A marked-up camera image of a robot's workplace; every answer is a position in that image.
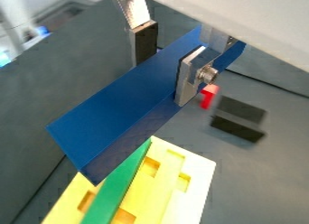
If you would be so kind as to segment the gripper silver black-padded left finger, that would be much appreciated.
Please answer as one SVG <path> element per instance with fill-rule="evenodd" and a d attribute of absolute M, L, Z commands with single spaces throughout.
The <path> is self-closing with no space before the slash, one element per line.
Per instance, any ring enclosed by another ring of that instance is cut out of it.
<path fill-rule="evenodd" d="M 113 0 L 127 21 L 132 65 L 156 53 L 157 22 L 151 19 L 145 0 Z"/>

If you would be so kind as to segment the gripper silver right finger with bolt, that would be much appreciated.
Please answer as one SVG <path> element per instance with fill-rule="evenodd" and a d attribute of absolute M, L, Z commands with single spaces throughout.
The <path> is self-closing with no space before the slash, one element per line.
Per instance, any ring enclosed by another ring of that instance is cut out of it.
<path fill-rule="evenodd" d="M 213 61 L 236 42 L 235 38 L 207 24 L 201 25 L 199 40 L 203 44 L 179 60 L 173 101 L 180 107 L 196 95 L 201 83 L 213 83 L 218 76 Z"/>

